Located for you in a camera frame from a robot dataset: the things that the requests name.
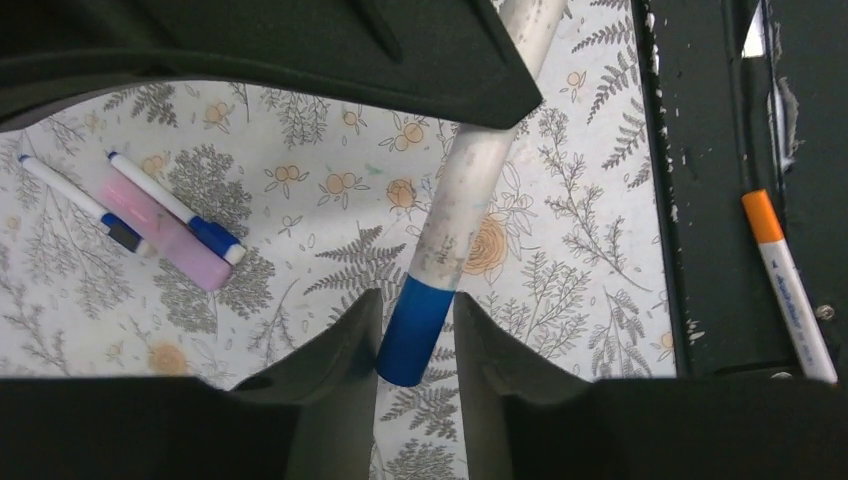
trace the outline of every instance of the fabric surface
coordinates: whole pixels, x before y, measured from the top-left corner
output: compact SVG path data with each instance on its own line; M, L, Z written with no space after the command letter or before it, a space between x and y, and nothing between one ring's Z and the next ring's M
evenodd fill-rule
M583 378L674 374L629 1L569 4L460 289ZM221 387L283 358L366 288L397 298L456 125L238 83L153 84L0 136L0 370L198 375ZM122 251L22 170L89 192L116 150L243 239L205 293ZM372 474L467 478L453 338L424 382L381 383Z

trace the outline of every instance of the blue tip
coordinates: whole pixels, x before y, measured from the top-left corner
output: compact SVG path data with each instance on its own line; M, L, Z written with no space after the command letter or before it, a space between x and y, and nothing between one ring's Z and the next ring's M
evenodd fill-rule
M198 216L189 220L188 227L198 240L221 258L225 258L230 247L241 243L226 228L214 222L207 222Z
M421 383L454 293L406 278L377 354L381 377L401 387Z

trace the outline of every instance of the eraser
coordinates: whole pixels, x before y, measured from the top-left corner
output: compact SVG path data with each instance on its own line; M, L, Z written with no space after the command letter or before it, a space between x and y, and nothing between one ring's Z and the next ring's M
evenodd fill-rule
M99 199L198 287L211 292L227 282L232 272L230 264L118 171L100 189Z

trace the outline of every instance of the dry erase marker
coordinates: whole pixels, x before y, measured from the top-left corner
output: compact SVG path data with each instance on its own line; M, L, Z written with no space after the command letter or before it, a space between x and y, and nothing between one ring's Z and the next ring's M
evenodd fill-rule
M67 178L59 175L58 172L45 165L41 160L30 157L29 155L22 155L19 160L24 170L35 175L50 186L50 188L61 193L65 198L76 204L83 212L99 219L100 223L108 228L107 235L120 243L121 246L145 257L152 257L156 254L156 249L144 241L123 220L109 213L102 205L80 190L79 187L68 181Z
M501 5L501 21L533 78L566 6L566 0ZM380 345L377 372L387 381L405 387L421 381L513 139L515 128L460 127Z
M742 197L742 204L804 375L836 383L836 370L768 193L765 190L747 193Z
M215 222L207 222L200 218L200 215L191 211L159 182L144 173L132 160L120 153L112 152L109 154L109 162L144 193L153 197L175 217L188 225L204 245L227 263L235 265L244 258L247 250L233 234Z

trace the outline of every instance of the white background pattern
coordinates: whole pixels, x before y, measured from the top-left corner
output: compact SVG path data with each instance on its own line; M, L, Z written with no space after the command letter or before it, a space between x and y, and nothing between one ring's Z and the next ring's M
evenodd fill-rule
M583 378L671 376L629 2L575 0L569 13L539 79L546 102L523 123L461 289ZM0 373L185 373L228 388L320 333L364 288L384 287L390 306L453 127L194 81L3 134ZM251 253L228 287L207 295L166 261L123 254L17 164L35 155L95 193L113 149L243 236ZM357 239L359 262L322 254ZM444 334L421 386L381 383L376 478L467 478L452 343Z

